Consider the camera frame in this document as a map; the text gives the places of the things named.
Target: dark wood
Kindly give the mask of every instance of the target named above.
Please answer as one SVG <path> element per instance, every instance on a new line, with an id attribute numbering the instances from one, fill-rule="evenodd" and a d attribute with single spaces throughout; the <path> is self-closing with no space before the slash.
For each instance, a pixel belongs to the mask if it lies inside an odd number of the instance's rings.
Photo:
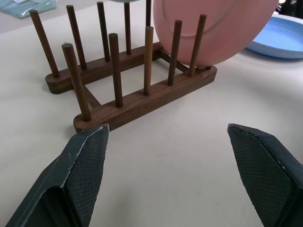
<path id="1" fill-rule="evenodd" d="M 144 96 L 143 90 L 136 91 L 124 97 L 124 107 L 116 108 L 115 102 L 109 102 L 91 111 L 91 121 L 84 122 L 81 115 L 74 119 L 77 132 L 100 123 L 108 123 L 111 130 L 127 124 L 145 114 L 148 114 L 182 96 L 187 95 L 214 81 L 217 68 L 212 66 L 208 71 L 195 70 L 194 77 L 187 73 L 175 76 L 174 86 L 168 86 L 167 80 L 151 86 L 151 95 Z"/>
<path id="2" fill-rule="evenodd" d="M 102 35 L 102 42 L 103 42 L 104 58 L 105 58 L 105 61 L 110 61 L 107 28 L 106 28 L 103 2 L 102 1 L 97 2 L 97 7 L 98 7 L 99 21 L 100 21 L 100 28 L 101 28 L 101 35 Z"/>
<path id="3" fill-rule="evenodd" d="M 158 52 L 162 50 L 161 44 L 153 44 L 153 61 L 159 59 Z M 138 47 L 132 50 L 132 55 L 122 52 L 119 55 L 121 71 L 125 71 L 144 64 L 145 47 Z M 105 58 L 87 62 L 87 69 L 79 68 L 83 84 L 109 77 L 112 75 L 110 62 Z M 68 69 L 61 70 L 59 78 L 54 78 L 52 74 L 45 77 L 49 90 L 54 94 L 60 94 L 72 90 L 71 77 Z"/>
<path id="4" fill-rule="evenodd" d="M 92 108 L 96 108 L 101 106 L 100 102 L 94 97 L 94 95 L 88 90 L 86 86 L 84 86 L 87 102 Z"/>
<path id="5" fill-rule="evenodd" d="M 81 109 L 81 118 L 84 122 L 91 120 L 89 106 L 87 104 L 84 85 L 79 74 L 76 55 L 72 44 L 62 45 L 64 57 L 67 63 L 68 70 L 71 74 L 71 80 L 76 92 L 77 100 Z"/>
<path id="6" fill-rule="evenodd" d="M 164 52 L 164 51 L 159 51 L 157 52 L 157 55 L 162 58 L 164 61 L 170 63 L 170 57 Z M 183 65 L 182 63 L 178 62 L 177 61 L 177 64 L 176 64 L 176 68 L 178 70 L 180 70 L 181 72 L 187 72 L 189 70 L 188 67 L 186 67 L 185 65 Z"/>
<path id="7" fill-rule="evenodd" d="M 198 54 L 199 54 L 199 51 L 200 51 L 201 40 L 202 40 L 202 36 L 203 36 L 205 22 L 206 22 L 206 15 L 201 14 L 200 18 L 199 18 L 199 23 L 198 23 L 198 28 L 197 28 L 193 53 L 191 55 L 191 60 L 190 60 L 190 65 L 189 65 L 189 76 L 190 77 L 192 77 L 194 75 L 194 72 L 195 72 L 196 62 L 197 62 Z"/>
<path id="8" fill-rule="evenodd" d="M 124 17 L 125 17 L 125 40 L 126 40 L 126 54 L 132 54 L 131 44 L 131 17 L 129 3 L 124 3 Z"/>
<path id="9" fill-rule="evenodd" d="M 144 95 L 151 94 L 153 27 L 145 28 Z"/>
<path id="10" fill-rule="evenodd" d="M 45 31 L 43 29 L 39 14 L 38 14 L 37 10 L 30 10 L 29 14 L 33 20 L 35 29 L 37 31 L 38 37 L 39 37 L 41 45 L 42 45 L 42 48 L 46 55 L 49 67 L 51 68 L 52 76 L 55 78 L 58 78 L 60 76 L 60 73 L 58 71 L 55 59 L 53 58 L 53 53 L 52 53 L 51 47 L 48 43 L 48 40 L 47 40 Z"/>
<path id="11" fill-rule="evenodd" d="M 74 6 L 67 5 L 66 9 L 67 9 L 68 17 L 70 19 L 71 31 L 72 31 L 72 35 L 74 36 L 80 66 L 82 69 L 86 69 L 87 66 L 86 66 L 86 62 L 85 62 L 85 57 L 84 57 L 84 52 L 83 52 L 83 47 L 82 47 L 82 43 L 81 43 L 81 38 L 80 38 L 80 33 L 79 33 L 79 28 L 78 28 L 78 23 L 77 23 L 77 19 L 76 19 Z"/>
<path id="12" fill-rule="evenodd" d="M 111 33 L 108 35 L 108 38 L 109 38 L 109 49 L 111 56 L 110 62 L 113 72 L 116 107 L 121 108 L 123 106 L 123 96 L 122 96 L 122 85 L 121 85 L 118 34 Z"/>
<path id="13" fill-rule="evenodd" d="M 173 39 L 172 39 L 172 46 L 171 46 L 170 63 L 169 63 L 169 78 L 168 78 L 169 86 L 174 85 L 181 30 L 182 30 L 182 21 L 176 20 L 175 28 L 174 28 L 174 35 L 173 35 Z"/>
<path id="14" fill-rule="evenodd" d="M 145 26 L 151 26 L 151 16 L 152 16 L 152 0 L 146 0 L 146 24 Z"/>

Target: wooden dowel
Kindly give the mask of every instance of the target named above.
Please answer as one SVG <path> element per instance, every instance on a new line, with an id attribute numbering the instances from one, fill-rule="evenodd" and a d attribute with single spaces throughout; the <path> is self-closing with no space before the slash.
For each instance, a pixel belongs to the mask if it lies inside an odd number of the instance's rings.
<path id="1" fill-rule="evenodd" d="M 177 57 L 179 51 L 179 43 L 181 37 L 181 29 L 182 29 L 182 21 L 176 20 L 175 21 L 175 28 L 174 28 L 174 36 L 172 39 L 172 46 L 171 46 L 171 55 L 170 55 L 170 63 L 169 63 L 169 78 L 167 84 L 169 86 L 174 85 L 175 79 L 175 72 L 177 66 Z"/>
<path id="2" fill-rule="evenodd" d="M 204 26 L 206 22 L 206 15 L 201 14 L 199 18 L 193 53 L 191 55 L 190 65 L 189 65 L 189 76 L 192 77 L 195 73 L 197 57 L 200 51 L 201 40 L 203 36 Z"/>
<path id="3" fill-rule="evenodd" d="M 86 86 L 84 86 L 87 102 L 92 108 L 96 108 L 98 106 L 101 106 L 100 102 L 94 97 L 94 95 L 88 90 Z"/>
<path id="4" fill-rule="evenodd" d="M 132 44 L 131 44 L 131 18 L 130 18 L 129 3 L 124 3 L 124 17 L 125 17 L 126 54 L 130 55 L 132 53 Z"/>
<path id="5" fill-rule="evenodd" d="M 152 0 L 146 0 L 146 26 L 151 26 Z"/>
<path id="6" fill-rule="evenodd" d="M 53 77 L 58 78 L 58 77 L 60 77 L 60 74 L 59 74 L 59 71 L 58 71 L 55 59 L 53 57 L 53 53 L 52 53 L 51 47 L 50 47 L 50 45 L 48 43 L 45 31 L 43 29 L 43 26 L 42 26 L 39 14 L 38 14 L 37 10 L 30 10 L 29 14 L 30 14 L 30 16 L 31 16 L 31 18 L 33 20 L 35 29 L 36 29 L 38 37 L 40 39 L 40 42 L 41 42 L 42 48 L 44 50 L 44 53 L 46 55 L 48 64 L 49 64 L 49 66 L 51 68 Z"/>
<path id="7" fill-rule="evenodd" d="M 103 2 L 102 1 L 97 2 L 97 7 L 98 7 L 99 21 L 100 21 L 100 28 L 101 28 L 101 35 L 102 35 L 102 42 L 103 42 L 104 58 L 105 58 L 105 61 L 110 61 Z"/>
<path id="8" fill-rule="evenodd" d="M 85 62 L 85 57 L 84 57 L 84 52 L 82 48 L 82 43 L 81 43 L 81 38 L 80 38 L 80 33 L 79 33 L 79 28 L 78 28 L 78 23 L 76 19 L 76 14 L 74 10 L 74 6 L 72 5 L 67 5 L 67 14 L 70 19 L 70 24 L 71 24 L 71 31 L 72 35 L 74 36 L 75 44 L 76 44 L 76 49 L 79 57 L 79 62 L 81 69 L 86 69 L 86 62 Z"/>
<path id="9" fill-rule="evenodd" d="M 89 122 L 91 120 L 89 106 L 85 95 L 85 88 L 78 70 L 77 60 L 72 44 L 62 45 L 63 53 L 67 63 L 68 70 L 71 74 L 71 81 L 76 92 L 77 100 L 81 109 L 83 120 Z"/>
<path id="10" fill-rule="evenodd" d="M 164 61 L 170 63 L 170 57 L 169 57 L 166 53 L 164 53 L 163 51 L 157 52 L 157 55 L 158 55 L 160 58 L 162 58 Z M 178 62 L 178 61 L 177 61 L 176 68 L 177 68 L 178 70 L 180 70 L 181 72 L 187 72 L 187 71 L 189 70 L 189 68 L 188 68 L 187 66 L 183 65 L 182 63 L 180 63 L 180 62 Z"/>
<path id="11" fill-rule="evenodd" d="M 153 27 L 145 28 L 144 95 L 151 94 Z"/>
<path id="12" fill-rule="evenodd" d="M 113 80 L 114 80 L 116 107 L 120 108 L 123 106 L 123 97 L 122 97 L 122 85 L 121 85 L 118 35 L 116 33 L 111 33 L 108 35 L 108 37 L 109 37 L 109 48 L 110 48 L 110 56 L 111 56 L 110 63 L 112 67 Z"/>

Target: table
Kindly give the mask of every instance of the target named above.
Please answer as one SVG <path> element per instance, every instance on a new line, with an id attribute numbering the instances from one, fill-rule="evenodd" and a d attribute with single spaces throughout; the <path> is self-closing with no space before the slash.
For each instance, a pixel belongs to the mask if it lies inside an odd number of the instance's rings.
<path id="1" fill-rule="evenodd" d="M 109 33 L 125 50 L 123 5 L 106 3 Z M 132 45 L 144 43 L 144 1 L 131 5 Z M 87 61 L 103 57 L 95 6 L 76 12 Z M 58 68 L 73 43 L 67 15 L 43 22 Z M 73 91 L 53 95 L 32 25 L 0 35 L 0 225 L 75 133 Z M 228 123 L 274 134 L 303 162 L 303 62 L 242 51 L 216 65 L 215 82 L 110 133 L 92 227 L 261 227 L 241 183 Z M 122 73 L 123 94 L 143 87 L 143 66 Z M 164 80 L 155 62 L 152 83 Z M 111 78 L 88 85 L 101 104 Z"/>

